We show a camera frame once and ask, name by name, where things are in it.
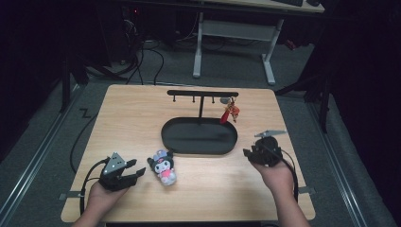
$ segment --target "plush toy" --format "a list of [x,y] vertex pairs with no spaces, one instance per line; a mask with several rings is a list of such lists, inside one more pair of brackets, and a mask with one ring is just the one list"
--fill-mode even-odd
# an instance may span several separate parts
[[153,158],[148,158],[148,163],[151,169],[157,173],[163,185],[172,185],[177,181],[172,152],[159,149]]

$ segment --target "red tassel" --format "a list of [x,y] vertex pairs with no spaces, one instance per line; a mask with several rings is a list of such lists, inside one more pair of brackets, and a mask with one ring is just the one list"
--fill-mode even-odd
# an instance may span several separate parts
[[229,114],[229,113],[230,113],[229,111],[224,112],[223,116],[222,116],[221,119],[220,119],[220,124],[224,124],[224,123],[227,122],[228,114]]

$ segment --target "hand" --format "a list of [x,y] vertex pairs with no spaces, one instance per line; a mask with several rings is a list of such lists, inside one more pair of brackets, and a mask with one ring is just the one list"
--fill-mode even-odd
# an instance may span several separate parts
[[127,191],[128,188],[124,188],[113,192],[104,189],[99,182],[94,183],[86,209],[73,226],[96,226]]
[[267,167],[251,163],[262,175],[263,182],[270,189],[273,196],[280,194],[293,194],[294,181],[291,171],[280,161],[276,166]]

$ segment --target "red keychain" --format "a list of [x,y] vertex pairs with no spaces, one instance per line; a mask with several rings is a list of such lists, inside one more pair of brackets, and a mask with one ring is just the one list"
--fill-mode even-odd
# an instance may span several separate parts
[[235,101],[234,101],[233,98],[231,98],[231,101],[225,107],[225,112],[224,112],[223,116],[220,119],[220,124],[224,124],[224,123],[227,122],[228,114],[231,114],[231,116],[233,117],[234,122],[236,122],[236,118],[238,117],[238,114],[239,114],[239,109],[235,105]]

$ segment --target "black tray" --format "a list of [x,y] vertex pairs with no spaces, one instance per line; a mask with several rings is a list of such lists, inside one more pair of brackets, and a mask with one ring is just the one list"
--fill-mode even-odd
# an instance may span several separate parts
[[162,140],[165,147],[182,154],[226,154],[238,138],[235,127],[219,118],[177,117],[165,123]]

